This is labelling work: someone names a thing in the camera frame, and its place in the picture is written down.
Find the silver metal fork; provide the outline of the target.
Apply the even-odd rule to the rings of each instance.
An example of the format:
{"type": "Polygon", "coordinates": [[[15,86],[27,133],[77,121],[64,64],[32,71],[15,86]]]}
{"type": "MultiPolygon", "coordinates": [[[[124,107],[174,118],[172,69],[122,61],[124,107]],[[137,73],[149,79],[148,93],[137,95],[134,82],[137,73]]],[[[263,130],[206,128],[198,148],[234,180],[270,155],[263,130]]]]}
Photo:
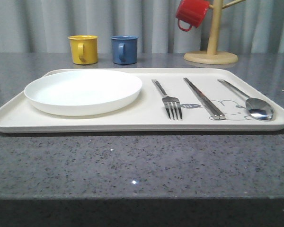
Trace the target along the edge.
{"type": "Polygon", "coordinates": [[[164,108],[167,112],[168,118],[171,121],[183,120],[179,99],[176,97],[168,96],[162,85],[156,79],[152,79],[152,82],[163,96],[162,101],[164,104],[164,108]]]}

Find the white round plate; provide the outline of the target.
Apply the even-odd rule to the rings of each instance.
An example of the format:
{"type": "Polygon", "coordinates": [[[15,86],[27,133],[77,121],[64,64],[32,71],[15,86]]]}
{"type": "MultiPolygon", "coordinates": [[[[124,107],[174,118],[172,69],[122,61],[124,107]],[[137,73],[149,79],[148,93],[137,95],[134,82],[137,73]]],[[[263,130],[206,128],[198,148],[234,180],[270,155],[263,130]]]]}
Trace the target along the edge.
{"type": "Polygon", "coordinates": [[[74,70],[44,76],[24,94],[38,110],[62,116],[104,114],[123,108],[139,95],[142,81],[116,70],[74,70]]]}

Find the silver metal spoon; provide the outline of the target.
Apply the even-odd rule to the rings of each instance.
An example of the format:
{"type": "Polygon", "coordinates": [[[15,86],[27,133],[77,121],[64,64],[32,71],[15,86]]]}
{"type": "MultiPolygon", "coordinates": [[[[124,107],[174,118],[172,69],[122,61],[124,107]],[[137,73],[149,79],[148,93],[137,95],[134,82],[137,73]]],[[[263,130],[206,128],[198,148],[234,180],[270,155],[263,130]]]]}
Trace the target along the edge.
{"type": "Polygon", "coordinates": [[[274,108],[266,101],[253,98],[223,79],[217,79],[220,83],[226,86],[228,89],[233,90],[237,94],[245,97],[245,106],[249,115],[254,119],[261,121],[272,121],[274,116],[274,108]]]}

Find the blue enamel mug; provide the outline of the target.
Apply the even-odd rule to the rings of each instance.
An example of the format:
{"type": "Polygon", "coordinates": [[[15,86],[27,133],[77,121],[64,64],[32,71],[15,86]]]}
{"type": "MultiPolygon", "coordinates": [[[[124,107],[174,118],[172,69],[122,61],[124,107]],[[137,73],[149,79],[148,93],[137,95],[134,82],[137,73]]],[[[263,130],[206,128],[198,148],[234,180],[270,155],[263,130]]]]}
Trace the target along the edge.
{"type": "Polygon", "coordinates": [[[111,42],[113,63],[127,65],[137,62],[137,36],[115,35],[111,42]]]}

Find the cream rabbit print tray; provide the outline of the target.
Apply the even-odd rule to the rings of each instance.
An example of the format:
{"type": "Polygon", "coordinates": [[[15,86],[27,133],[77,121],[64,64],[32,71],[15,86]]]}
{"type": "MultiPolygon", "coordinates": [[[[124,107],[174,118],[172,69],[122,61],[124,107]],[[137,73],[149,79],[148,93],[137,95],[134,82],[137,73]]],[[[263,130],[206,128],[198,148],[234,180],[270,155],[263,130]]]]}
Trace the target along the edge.
{"type": "Polygon", "coordinates": [[[57,116],[34,108],[19,93],[0,108],[0,132],[91,132],[91,131],[278,131],[284,129],[284,109],[273,101],[272,121],[252,118],[245,101],[217,79],[223,79],[251,97],[266,96],[233,73],[222,69],[137,68],[124,72],[143,83],[138,98],[130,105],[101,115],[57,116]],[[171,121],[154,86],[156,79],[170,96],[182,104],[183,120],[171,121]]]}

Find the yellow enamel mug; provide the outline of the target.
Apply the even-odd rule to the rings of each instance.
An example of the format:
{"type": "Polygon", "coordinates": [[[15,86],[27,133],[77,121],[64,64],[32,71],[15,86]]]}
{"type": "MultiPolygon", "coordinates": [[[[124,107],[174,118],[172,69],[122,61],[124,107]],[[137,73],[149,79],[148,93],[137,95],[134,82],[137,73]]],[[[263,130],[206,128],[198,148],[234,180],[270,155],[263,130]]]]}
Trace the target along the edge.
{"type": "Polygon", "coordinates": [[[68,40],[74,64],[88,65],[98,62],[98,36],[72,35],[68,40]]]}

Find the wooden mug tree stand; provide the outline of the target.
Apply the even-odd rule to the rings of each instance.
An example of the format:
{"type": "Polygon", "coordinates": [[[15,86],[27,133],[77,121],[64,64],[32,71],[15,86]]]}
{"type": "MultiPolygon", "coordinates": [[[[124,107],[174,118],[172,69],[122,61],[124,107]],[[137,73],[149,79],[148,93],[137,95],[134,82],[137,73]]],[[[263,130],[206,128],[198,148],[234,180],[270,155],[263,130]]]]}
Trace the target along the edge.
{"type": "Polygon", "coordinates": [[[218,51],[218,41],[220,35],[222,10],[243,1],[244,0],[233,0],[224,5],[222,0],[214,0],[213,5],[210,5],[210,8],[213,9],[213,16],[207,50],[187,52],[184,54],[184,59],[190,62],[201,64],[222,65],[236,63],[238,61],[237,55],[230,52],[218,51]]]}

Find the red enamel mug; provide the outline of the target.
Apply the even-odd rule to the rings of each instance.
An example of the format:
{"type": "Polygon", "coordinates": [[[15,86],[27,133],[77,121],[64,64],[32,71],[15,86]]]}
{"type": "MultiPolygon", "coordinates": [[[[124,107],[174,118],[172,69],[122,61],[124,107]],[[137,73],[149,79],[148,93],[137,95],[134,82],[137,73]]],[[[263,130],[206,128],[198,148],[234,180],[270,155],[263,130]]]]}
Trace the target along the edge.
{"type": "Polygon", "coordinates": [[[198,28],[202,23],[210,7],[210,2],[206,0],[182,0],[176,11],[178,28],[188,32],[194,26],[198,28]],[[183,28],[180,21],[188,23],[189,28],[183,28]]]}

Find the grey pleated curtain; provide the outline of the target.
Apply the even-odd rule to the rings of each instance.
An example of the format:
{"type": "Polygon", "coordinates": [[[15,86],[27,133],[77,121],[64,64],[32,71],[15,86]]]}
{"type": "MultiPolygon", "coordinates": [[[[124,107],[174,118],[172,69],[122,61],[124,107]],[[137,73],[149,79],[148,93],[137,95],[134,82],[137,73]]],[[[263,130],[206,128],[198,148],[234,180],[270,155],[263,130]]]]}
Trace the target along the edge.
{"type": "MultiPolygon", "coordinates": [[[[205,50],[212,20],[181,31],[177,0],[0,0],[0,52],[70,51],[71,35],[135,35],[142,53],[205,50]]],[[[284,0],[246,0],[222,11],[218,48],[235,54],[284,53],[284,0]]]]}

